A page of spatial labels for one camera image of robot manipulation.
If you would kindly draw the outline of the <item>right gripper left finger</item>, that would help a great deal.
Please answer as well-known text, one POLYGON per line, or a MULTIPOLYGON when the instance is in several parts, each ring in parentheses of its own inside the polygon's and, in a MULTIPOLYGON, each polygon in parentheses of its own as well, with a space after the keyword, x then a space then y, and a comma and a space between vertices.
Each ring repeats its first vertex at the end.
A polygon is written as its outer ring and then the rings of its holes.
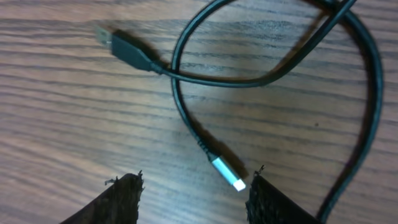
POLYGON ((144 190, 142 173, 105 182, 111 186, 61 224, 136 224, 144 190))

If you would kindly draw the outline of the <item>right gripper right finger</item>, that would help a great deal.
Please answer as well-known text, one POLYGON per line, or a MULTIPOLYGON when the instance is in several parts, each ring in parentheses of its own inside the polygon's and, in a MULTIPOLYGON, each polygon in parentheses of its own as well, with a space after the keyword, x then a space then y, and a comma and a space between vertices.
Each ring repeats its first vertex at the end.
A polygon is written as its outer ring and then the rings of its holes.
POLYGON ((320 221, 268 182, 261 172, 254 172, 246 211, 249 224, 320 224, 320 221))

